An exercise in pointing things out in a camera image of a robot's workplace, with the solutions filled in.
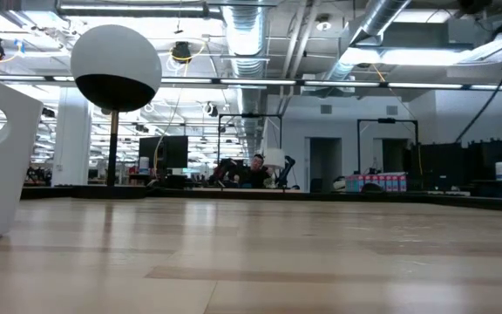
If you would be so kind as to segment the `white plastic bin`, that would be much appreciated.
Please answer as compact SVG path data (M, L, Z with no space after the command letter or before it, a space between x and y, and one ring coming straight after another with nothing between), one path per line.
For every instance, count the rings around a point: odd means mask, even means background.
M43 107L0 83L0 110L7 118L0 129L0 236L14 222Z

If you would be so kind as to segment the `person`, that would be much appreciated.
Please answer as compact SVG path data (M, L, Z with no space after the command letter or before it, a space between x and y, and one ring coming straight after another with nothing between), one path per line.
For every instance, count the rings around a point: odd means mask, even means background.
M255 154L248 167L235 171L234 182L242 188L265 188L264 181L272 178L274 170L264 166L264 157Z

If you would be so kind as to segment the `white box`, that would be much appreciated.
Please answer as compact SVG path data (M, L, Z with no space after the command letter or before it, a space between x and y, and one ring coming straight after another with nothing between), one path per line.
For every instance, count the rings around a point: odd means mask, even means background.
M264 151L263 166L274 170L285 168L285 153L278 147L269 147Z

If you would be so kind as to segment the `long ceiling light strip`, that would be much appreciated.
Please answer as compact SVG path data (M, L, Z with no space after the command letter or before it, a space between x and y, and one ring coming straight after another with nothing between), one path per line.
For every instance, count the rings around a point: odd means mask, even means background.
M76 84L72 76L39 76L39 75L12 75L0 74L0 82L7 84L41 84L41 85L67 85ZM389 81L328 81L307 79L267 79L267 78L192 78L192 77L164 77L153 78L142 83L151 87L161 85L206 85L214 86L281 86L281 87L320 87L320 88L362 88L362 89L404 89L404 90L444 90L444 91L469 91L469 92L502 92L501 85L490 84L449 84L449 83L416 83L416 82L389 82Z

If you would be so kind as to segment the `black monitor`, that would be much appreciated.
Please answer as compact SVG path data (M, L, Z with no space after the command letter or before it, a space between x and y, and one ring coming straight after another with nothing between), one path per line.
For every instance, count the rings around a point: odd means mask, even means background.
M152 173L185 168L188 164L188 144L187 136L140 138L139 157L148 159L148 168Z

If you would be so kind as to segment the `pink and blue boxes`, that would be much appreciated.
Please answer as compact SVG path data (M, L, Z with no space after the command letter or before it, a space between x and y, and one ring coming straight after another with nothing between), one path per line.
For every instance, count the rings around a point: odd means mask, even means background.
M362 192L406 192L406 173L353 174L345 177L346 191Z

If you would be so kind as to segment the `white globe table lamp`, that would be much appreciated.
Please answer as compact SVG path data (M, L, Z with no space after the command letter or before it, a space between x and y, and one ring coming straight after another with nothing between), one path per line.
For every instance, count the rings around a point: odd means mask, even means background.
M119 115L144 107L157 94L162 79L158 53L147 38L129 27L100 25L81 35L73 46L71 75L87 100L111 113L106 184L78 186L76 196L143 198L146 194L143 188L115 184Z

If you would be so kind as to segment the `white column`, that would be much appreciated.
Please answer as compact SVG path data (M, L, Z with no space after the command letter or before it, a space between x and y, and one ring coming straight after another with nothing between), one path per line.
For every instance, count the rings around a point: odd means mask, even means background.
M60 88L52 186L87 183L92 112L93 104L78 88Z

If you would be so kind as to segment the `black cabinets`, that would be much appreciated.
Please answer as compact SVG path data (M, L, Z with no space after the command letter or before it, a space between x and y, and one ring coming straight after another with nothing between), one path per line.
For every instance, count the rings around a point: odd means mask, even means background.
M452 191L502 198L502 181L495 180L495 163L502 161L502 140L412 145L404 151L408 188Z

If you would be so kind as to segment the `black aluminium table frame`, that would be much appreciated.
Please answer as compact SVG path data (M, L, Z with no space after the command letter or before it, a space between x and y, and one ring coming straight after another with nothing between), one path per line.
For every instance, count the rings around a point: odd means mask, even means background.
M22 200L49 198L77 198L101 200L135 200L150 198L182 198L244 201L333 201L333 202L389 202L432 204L461 208L478 208L502 211L502 199L460 195L430 195L425 193L344 193L344 194L309 194L298 190L267 189L148 189L141 186L62 186L62 187L26 187L22 190Z

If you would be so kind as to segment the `silver ventilation duct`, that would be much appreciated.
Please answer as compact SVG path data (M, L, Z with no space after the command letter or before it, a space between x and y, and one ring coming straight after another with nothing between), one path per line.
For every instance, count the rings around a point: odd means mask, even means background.
M224 6L225 35L231 62L232 76L236 79L263 79L265 30L267 10L260 6ZM241 114L265 113L265 89L244 86L237 90L237 104Z
M365 13L347 22L338 38L338 58L323 80L343 81L353 68L369 63L374 47L383 42L383 34L411 0L369 0Z

